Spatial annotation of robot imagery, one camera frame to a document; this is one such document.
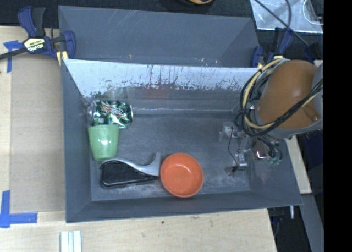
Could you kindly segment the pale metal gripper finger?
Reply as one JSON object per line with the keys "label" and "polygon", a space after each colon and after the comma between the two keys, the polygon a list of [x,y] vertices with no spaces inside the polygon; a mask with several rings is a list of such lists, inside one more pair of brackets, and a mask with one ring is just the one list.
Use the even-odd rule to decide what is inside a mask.
{"label": "pale metal gripper finger", "polygon": [[246,137],[246,133],[231,122],[223,122],[219,131],[219,141]]}
{"label": "pale metal gripper finger", "polygon": [[248,166],[247,160],[243,154],[236,154],[233,158],[231,166],[225,168],[228,176],[233,176],[236,171],[245,170]]}

